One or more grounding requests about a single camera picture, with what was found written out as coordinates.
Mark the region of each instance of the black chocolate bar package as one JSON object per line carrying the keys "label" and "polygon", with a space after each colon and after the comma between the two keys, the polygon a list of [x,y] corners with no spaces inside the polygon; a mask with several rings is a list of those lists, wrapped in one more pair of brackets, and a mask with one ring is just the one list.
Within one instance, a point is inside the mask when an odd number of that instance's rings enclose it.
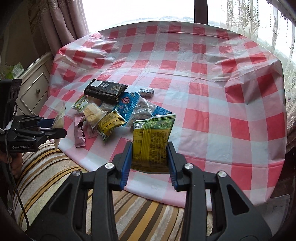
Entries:
{"label": "black chocolate bar package", "polygon": [[118,103],[118,96],[128,85],[109,81],[96,80],[90,82],[84,94],[110,103]]}

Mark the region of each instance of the striped cushion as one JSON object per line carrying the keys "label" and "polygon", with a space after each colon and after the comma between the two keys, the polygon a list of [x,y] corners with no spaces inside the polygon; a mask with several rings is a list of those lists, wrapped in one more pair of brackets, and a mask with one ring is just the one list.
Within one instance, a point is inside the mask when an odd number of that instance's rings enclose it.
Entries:
{"label": "striped cushion", "polygon": [[[23,154],[22,175],[17,188],[30,223],[47,201],[74,170],[82,170],[54,145],[47,141],[39,151]],[[92,190],[89,191],[86,230],[91,233]],[[26,221],[15,194],[13,209],[17,223],[26,230]],[[154,202],[126,191],[113,192],[116,229],[122,240],[179,240],[183,222],[183,208]],[[207,233],[211,232],[212,215],[208,213]]]}

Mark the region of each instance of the drawer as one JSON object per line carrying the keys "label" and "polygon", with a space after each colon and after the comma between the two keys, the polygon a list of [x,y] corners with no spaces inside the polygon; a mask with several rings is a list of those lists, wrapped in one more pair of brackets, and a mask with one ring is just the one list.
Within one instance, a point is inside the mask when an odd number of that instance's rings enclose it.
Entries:
{"label": "drawer", "polygon": [[42,98],[39,100],[37,105],[34,107],[34,109],[32,110],[32,114],[38,115],[46,101],[47,101],[47,92],[42,96]]}
{"label": "drawer", "polygon": [[49,76],[43,64],[22,83],[17,104],[25,115],[34,111],[39,113],[42,107],[40,105],[44,104],[47,99]]}

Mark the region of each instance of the plastic tablecloth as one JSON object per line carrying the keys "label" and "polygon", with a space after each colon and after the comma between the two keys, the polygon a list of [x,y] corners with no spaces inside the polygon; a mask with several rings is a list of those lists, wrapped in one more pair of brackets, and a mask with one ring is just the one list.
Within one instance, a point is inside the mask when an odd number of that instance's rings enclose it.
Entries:
{"label": "plastic tablecloth", "polygon": [[[106,145],[85,131],[86,147],[74,148],[71,106],[94,78],[128,84],[128,92],[154,88],[149,100],[176,113],[169,140],[178,153],[204,171],[226,171],[255,205],[271,196],[284,163],[287,120],[282,66],[266,49],[225,29],[165,21],[103,30],[62,47],[40,116],[55,117],[55,106],[65,102],[67,136],[59,148],[89,171],[132,141],[128,127],[115,129]],[[131,170],[125,190],[185,204],[169,174]]]}

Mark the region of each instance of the white curtain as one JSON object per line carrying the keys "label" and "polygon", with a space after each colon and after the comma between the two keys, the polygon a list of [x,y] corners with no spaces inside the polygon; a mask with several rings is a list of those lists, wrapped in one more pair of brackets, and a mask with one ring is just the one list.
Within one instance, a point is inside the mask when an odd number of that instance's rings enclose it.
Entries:
{"label": "white curtain", "polygon": [[288,11],[278,0],[208,0],[209,25],[242,34],[265,47],[281,61],[290,134],[294,130],[296,117],[296,50],[295,21],[290,21],[292,18],[288,18],[287,14]]}

